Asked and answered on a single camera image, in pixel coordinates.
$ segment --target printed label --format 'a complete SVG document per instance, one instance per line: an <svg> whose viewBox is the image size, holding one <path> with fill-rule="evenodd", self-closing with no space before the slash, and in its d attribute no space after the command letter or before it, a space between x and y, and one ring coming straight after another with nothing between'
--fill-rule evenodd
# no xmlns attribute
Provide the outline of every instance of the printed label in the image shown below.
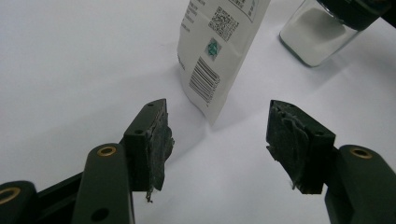
<svg viewBox="0 0 396 224"><path fill-rule="evenodd" d="M212 21L209 23L209 27L212 28L225 42L227 42L239 22L233 19L224 9L218 7Z"/></svg>
<svg viewBox="0 0 396 224"><path fill-rule="evenodd" d="M239 8L251 22L254 21L258 0L229 0L234 6Z"/></svg>
<svg viewBox="0 0 396 224"><path fill-rule="evenodd" d="M219 83L219 75L200 57L192 72L190 87L209 104Z"/></svg>

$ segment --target screw hole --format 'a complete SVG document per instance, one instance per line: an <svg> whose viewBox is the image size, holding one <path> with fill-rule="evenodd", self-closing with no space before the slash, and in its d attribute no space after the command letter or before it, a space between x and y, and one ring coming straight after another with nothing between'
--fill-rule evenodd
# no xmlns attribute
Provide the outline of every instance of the screw hole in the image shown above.
<svg viewBox="0 0 396 224"><path fill-rule="evenodd" d="M362 158L362 159L366 159L366 160L369 160L373 157L373 155L370 152L368 152L364 149L361 149L361 148L352 148L352 149L350 149L350 152L354 156Z"/></svg>
<svg viewBox="0 0 396 224"><path fill-rule="evenodd" d="M101 208L92 213L91 220L94 222L100 222L108 217L109 211L107 208Z"/></svg>

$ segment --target torn rubber pad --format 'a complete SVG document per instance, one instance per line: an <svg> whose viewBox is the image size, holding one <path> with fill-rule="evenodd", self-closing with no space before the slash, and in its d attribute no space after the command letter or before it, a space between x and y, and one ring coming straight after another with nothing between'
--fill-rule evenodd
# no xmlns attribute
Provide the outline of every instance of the torn rubber pad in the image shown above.
<svg viewBox="0 0 396 224"><path fill-rule="evenodd" d="M320 194L335 134L295 105L271 101L266 140L272 157L303 194Z"/></svg>

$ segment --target white table surface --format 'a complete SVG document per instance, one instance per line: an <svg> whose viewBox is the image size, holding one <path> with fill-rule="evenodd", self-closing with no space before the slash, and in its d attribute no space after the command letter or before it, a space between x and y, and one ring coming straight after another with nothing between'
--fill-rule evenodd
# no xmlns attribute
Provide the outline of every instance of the white table surface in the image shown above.
<svg viewBox="0 0 396 224"><path fill-rule="evenodd" d="M396 170L396 29L382 20L318 68L277 36L301 1L273 0L218 121L180 85L188 1L0 1L0 183L37 190L119 142L141 107L166 98L176 140L161 192L134 193L136 223L330 223L322 195L291 190L266 150L271 99L293 103Z"/></svg>

